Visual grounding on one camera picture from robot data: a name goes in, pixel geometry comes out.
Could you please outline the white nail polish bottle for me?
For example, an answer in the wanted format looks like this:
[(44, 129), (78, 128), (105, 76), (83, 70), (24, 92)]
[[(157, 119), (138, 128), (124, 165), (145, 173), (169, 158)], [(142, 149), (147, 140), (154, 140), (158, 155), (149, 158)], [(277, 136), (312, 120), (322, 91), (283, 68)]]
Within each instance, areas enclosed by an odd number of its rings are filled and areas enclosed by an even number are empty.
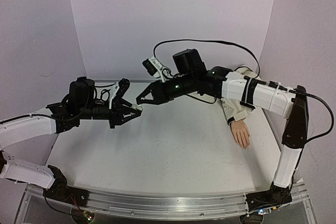
[(135, 110), (143, 111), (142, 105), (132, 104), (132, 107)]

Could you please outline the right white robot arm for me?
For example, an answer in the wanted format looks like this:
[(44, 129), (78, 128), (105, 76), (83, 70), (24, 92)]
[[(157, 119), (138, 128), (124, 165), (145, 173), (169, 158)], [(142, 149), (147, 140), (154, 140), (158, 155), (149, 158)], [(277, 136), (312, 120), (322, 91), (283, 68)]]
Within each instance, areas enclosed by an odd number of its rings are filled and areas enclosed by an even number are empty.
[(243, 105), (260, 107), (287, 120), (282, 136), (282, 151), (273, 185), (287, 188), (297, 168), (308, 135), (308, 106), (304, 87), (285, 88), (276, 82), (264, 82), (224, 67), (207, 70), (196, 49), (173, 55), (179, 76), (167, 79), (163, 65), (152, 57), (143, 61), (152, 82), (137, 98), (137, 104), (160, 105), (180, 96), (197, 92), (218, 99), (236, 100)]

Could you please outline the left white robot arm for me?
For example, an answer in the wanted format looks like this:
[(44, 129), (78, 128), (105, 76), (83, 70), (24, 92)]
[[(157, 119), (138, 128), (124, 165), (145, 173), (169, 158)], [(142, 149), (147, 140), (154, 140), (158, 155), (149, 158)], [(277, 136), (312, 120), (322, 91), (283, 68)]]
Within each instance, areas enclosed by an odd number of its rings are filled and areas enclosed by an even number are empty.
[(79, 77), (70, 84), (69, 93), (61, 102), (1, 121), (1, 178), (37, 185), (49, 189), (59, 201), (68, 200), (71, 190), (58, 168), (16, 159), (4, 149), (38, 136), (67, 132), (78, 127), (82, 120), (107, 120), (113, 129), (136, 119), (142, 107), (123, 98), (129, 87), (128, 79), (103, 86), (101, 94), (108, 94), (107, 99), (103, 99), (97, 95), (93, 80)]

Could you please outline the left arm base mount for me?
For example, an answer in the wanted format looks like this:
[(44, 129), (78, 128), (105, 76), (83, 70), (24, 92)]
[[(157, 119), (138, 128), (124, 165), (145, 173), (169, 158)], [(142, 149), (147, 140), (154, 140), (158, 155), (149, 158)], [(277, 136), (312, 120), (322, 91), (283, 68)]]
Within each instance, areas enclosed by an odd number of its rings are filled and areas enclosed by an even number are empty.
[(65, 175), (56, 166), (48, 165), (53, 174), (54, 182), (44, 189), (44, 196), (59, 202), (72, 204), (78, 209), (86, 207), (89, 198), (89, 191), (86, 189), (68, 185)]

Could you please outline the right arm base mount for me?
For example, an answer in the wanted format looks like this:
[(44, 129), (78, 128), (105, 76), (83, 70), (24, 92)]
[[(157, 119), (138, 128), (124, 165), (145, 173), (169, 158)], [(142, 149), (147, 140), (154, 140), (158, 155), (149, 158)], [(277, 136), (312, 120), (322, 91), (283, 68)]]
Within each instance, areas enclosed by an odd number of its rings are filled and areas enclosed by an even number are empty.
[(290, 184), (286, 188), (274, 185), (274, 181), (268, 190), (248, 193), (246, 195), (247, 213), (258, 213), (260, 210), (271, 209), (273, 207), (279, 208), (284, 204), (292, 202), (291, 190), (293, 186), (293, 178), (295, 170), (291, 176)]

